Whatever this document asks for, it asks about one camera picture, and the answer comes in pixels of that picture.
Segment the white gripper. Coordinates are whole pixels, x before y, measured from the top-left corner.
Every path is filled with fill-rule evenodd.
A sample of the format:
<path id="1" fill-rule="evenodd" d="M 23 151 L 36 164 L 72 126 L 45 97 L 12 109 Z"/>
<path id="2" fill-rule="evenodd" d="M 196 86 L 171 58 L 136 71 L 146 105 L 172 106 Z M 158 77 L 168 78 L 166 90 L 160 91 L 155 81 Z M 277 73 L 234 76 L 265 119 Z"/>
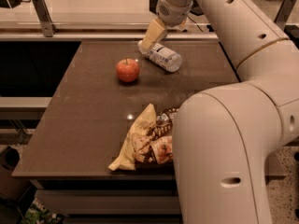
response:
<path id="1" fill-rule="evenodd" d="M 167 0 L 158 0 L 156 14 L 158 18 L 152 20 L 145 33 L 141 50 L 148 52 L 156 43 L 166 36 L 166 26 L 175 27 L 183 32 L 186 29 L 187 15 L 192 8 L 192 0 L 187 0 L 182 4 L 175 5 Z"/>

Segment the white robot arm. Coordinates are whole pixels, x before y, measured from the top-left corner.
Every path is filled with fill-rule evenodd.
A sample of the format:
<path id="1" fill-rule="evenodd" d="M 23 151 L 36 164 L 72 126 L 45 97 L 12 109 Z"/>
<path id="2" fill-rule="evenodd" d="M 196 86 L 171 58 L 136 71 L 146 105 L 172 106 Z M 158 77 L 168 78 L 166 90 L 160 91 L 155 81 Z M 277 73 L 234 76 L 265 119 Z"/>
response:
<path id="1" fill-rule="evenodd" d="M 183 224 L 272 224 L 265 161 L 299 134 L 299 51 L 251 0 L 159 0 L 139 47 L 203 9 L 239 82 L 179 108 L 173 159 Z"/>

